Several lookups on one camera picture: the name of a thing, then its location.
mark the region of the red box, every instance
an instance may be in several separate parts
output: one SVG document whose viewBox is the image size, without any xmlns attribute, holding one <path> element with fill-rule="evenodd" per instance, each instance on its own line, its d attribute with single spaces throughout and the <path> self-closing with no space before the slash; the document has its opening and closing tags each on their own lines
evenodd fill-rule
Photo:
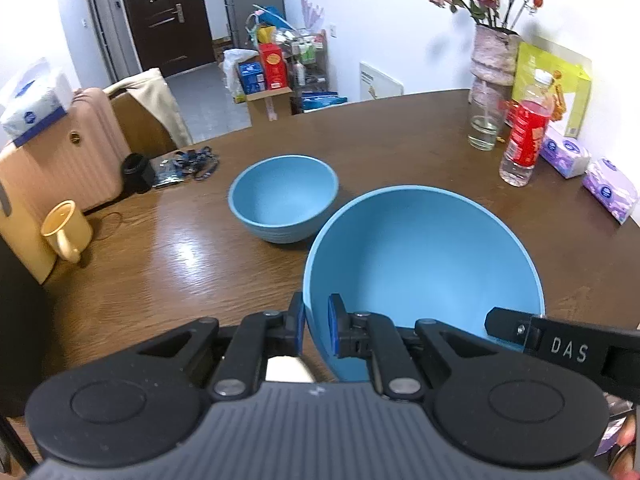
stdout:
<svg viewBox="0 0 640 480">
<path fill-rule="evenodd" d="M 282 59 L 282 49 L 273 43 L 263 43 L 259 46 L 260 60 L 267 80 L 267 90 L 276 90 L 289 86 L 287 81 L 287 66 Z"/>
</svg>

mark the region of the blue bowl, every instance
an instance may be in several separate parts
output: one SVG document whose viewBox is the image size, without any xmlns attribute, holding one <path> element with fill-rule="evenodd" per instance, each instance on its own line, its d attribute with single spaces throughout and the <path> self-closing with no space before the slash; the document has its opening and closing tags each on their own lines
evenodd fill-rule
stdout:
<svg viewBox="0 0 640 480">
<path fill-rule="evenodd" d="M 282 155 L 244 170 L 229 188 L 229 207 L 257 237 L 276 244 L 317 233 L 338 195 L 335 171 L 311 156 Z"/>
<path fill-rule="evenodd" d="M 366 380 L 363 361 L 332 354 L 334 292 L 348 312 L 377 312 L 407 327 L 429 317 L 484 338 L 494 306 L 544 312 L 540 279 L 515 235 L 481 205 L 435 187 L 387 187 L 352 200 L 306 260 L 303 299 L 316 347 L 340 380 Z"/>
</svg>

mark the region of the glass of water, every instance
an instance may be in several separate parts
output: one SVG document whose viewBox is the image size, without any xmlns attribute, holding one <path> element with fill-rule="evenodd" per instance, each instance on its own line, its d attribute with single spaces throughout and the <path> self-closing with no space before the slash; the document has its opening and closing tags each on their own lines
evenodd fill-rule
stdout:
<svg viewBox="0 0 640 480">
<path fill-rule="evenodd" d="M 507 104 L 499 90 L 484 81 L 475 84 L 471 92 L 469 121 L 472 131 L 469 143 L 488 152 L 495 146 L 495 138 L 504 126 Z"/>
</svg>

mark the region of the yellow mug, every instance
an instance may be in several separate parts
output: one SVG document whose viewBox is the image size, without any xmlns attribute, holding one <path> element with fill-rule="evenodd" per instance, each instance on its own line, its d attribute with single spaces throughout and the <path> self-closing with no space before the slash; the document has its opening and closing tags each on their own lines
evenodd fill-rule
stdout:
<svg viewBox="0 0 640 480">
<path fill-rule="evenodd" d="M 62 258 L 76 264 L 91 241 L 94 230 L 73 200 L 53 208 L 42 223 L 40 234 Z"/>
</svg>

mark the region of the screw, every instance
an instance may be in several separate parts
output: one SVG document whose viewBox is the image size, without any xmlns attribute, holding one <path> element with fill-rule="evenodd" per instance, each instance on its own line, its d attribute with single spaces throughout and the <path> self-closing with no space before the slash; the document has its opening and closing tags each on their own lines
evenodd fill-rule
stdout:
<svg viewBox="0 0 640 480">
<path fill-rule="evenodd" d="M 235 397 L 246 390 L 246 386 L 238 379 L 222 379 L 213 387 L 213 390 L 223 397 Z"/>
<path fill-rule="evenodd" d="M 398 377 L 389 381 L 389 389 L 398 395 L 411 395 L 420 390 L 420 383 L 411 377 Z"/>
</svg>

